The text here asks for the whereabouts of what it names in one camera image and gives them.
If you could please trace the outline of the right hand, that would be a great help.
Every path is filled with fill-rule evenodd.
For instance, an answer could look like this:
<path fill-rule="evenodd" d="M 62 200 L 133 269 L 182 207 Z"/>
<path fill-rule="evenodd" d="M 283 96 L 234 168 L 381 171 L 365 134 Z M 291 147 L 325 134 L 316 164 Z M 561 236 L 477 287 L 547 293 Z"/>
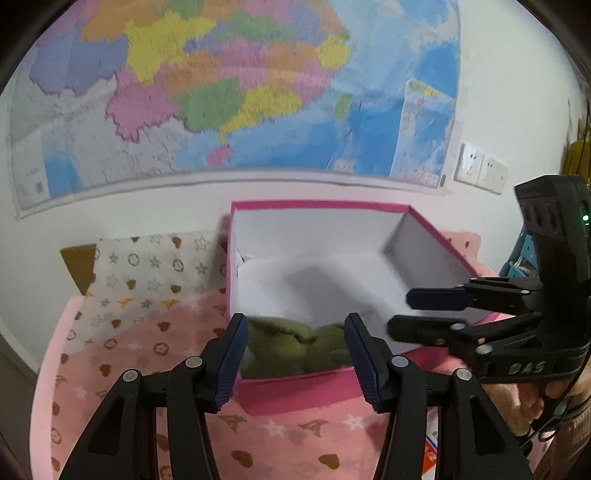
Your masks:
<path fill-rule="evenodd" d="M 505 420 L 509 430 L 522 437 L 530 432 L 531 424 L 544 410 L 544 397 L 557 399 L 566 389 L 568 382 L 558 380 L 547 386 L 537 384 L 486 384 L 485 392 Z"/>

